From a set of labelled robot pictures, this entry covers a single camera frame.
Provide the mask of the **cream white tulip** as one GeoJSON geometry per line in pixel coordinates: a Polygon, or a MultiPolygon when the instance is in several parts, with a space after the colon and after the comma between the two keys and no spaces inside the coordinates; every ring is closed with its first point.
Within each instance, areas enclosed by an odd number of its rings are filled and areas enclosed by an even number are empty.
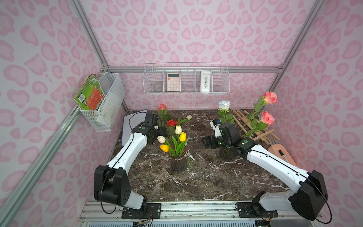
{"type": "Polygon", "coordinates": [[[175,151],[176,151],[176,155],[179,156],[180,155],[180,135],[182,133],[182,127],[180,125],[177,125],[175,127],[175,138],[176,138],[176,141],[177,141],[177,144],[175,146],[175,151]]]}

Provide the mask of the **orange tulip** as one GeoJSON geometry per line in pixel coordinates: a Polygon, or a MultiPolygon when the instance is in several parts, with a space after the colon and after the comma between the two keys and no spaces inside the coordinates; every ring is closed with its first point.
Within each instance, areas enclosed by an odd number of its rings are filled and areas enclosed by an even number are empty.
{"type": "Polygon", "coordinates": [[[163,152],[168,153],[171,157],[176,157],[177,156],[176,152],[174,151],[174,149],[171,146],[162,144],[162,145],[160,145],[160,149],[163,152]]]}

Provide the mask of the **pink rose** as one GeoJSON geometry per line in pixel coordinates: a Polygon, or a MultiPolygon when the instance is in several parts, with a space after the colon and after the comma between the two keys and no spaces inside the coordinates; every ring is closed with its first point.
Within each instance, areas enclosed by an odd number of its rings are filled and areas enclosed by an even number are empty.
{"type": "Polygon", "coordinates": [[[244,137],[251,137],[255,132],[264,130],[275,122],[275,118],[267,111],[262,112],[260,122],[257,122],[255,117],[249,117],[251,129],[244,135],[244,137]]]}
{"type": "Polygon", "coordinates": [[[257,122],[260,122],[261,114],[262,114],[262,108],[264,106],[274,104],[278,102],[278,97],[274,92],[267,91],[265,94],[261,95],[260,98],[256,103],[253,104],[254,109],[251,114],[247,115],[247,119],[249,122],[249,117],[255,117],[257,119],[257,122]]]}
{"type": "Polygon", "coordinates": [[[165,126],[166,123],[171,119],[168,109],[165,104],[160,104],[157,110],[158,119],[160,121],[160,126],[165,126]]]}

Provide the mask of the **yellow tulip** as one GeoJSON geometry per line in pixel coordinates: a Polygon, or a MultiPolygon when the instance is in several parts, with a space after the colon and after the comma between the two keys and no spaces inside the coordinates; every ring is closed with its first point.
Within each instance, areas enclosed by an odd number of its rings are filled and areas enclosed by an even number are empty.
{"type": "Polygon", "coordinates": [[[181,156],[183,154],[186,143],[187,143],[186,133],[182,132],[179,135],[178,145],[176,147],[176,151],[178,151],[178,156],[181,156]]]}

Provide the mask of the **white rose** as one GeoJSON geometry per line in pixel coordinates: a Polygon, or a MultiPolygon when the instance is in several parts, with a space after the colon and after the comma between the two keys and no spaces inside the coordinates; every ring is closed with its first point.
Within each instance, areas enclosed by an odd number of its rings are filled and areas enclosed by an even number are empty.
{"type": "Polygon", "coordinates": [[[192,119],[192,115],[188,115],[188,116],[186,116],[186,118],[185,119],[183,119],[183,120],[178,120],[178,124],[177,125],[181,125],[181,124],[183,124],[183,123],[185,123],[185,122],[187,122],[187,121],[189,121],[189,120],[191,120],[192,119]]]}
{"type": "Polygon", "coordinates": [[[234,118],[233,118],[233,114],[231,114],[229,112],[230,110],[230,101],[229,100],[221,100],[218,103],[218,115],[219,120],[221,121],[221,123],[231,123],[234,124],[234,118]]]}

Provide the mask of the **blue framed whiteboard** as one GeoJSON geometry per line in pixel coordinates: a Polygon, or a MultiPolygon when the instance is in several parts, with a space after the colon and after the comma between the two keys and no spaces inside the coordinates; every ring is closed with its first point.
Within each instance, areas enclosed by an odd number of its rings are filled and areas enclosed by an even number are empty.
{"type": "Polygon", "coordinates": [[[129,140],[132,129],[145,120],[147,113],[148,110],[143,110],[126,115],[123,118],[123,130],[122,130],[122,139],[121,139],[122,146],[125,146],[127,141],[129,140]]]}

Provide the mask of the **red rose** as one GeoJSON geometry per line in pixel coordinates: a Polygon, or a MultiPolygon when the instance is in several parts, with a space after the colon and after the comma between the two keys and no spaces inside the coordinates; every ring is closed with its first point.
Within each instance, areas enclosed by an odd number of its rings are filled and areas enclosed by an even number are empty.
{"type": "Polygon", "coordinates": [[[175,128],[178,125],[178,121],[171,119],[167,121],[167,130],[169,134],[175,134],[175,128]]]}

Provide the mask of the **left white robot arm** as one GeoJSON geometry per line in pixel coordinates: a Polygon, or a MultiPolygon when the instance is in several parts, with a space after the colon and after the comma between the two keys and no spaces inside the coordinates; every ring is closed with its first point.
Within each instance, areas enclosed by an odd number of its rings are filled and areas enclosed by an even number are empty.
{"type": "Polygon", "coordinates": [[[136,125],[129,140],[119,153],[106,165],[99,165],[95,170],[94,198],[117,206],[138,211],[147,210],[144,196],[131,190],[128,178],[129,170],[141,150],[158,136],[166,136],[165,127],[158,127],[158,116],[145,113],[144,121],[136,125]]]}

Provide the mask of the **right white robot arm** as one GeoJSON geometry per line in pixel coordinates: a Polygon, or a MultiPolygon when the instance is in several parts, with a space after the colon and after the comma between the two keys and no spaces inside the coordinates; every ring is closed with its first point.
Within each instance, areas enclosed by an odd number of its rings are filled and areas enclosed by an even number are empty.
{"type": "Polygon", "coordinates": [[[250,203],[243,205],[240,211],[257,217],[272,217],[277,211],[294,211],[307,220],[317,219],[329,198],[320,172],[308,172],[280,159],[251,139],[241,137],[231,123],[215,119],[210,125],[214,134],[202,139],[206,148],[220,147],[224,153],[231,152],[254,163],[290,189],[282,193],[260,192],[250,203]]]}

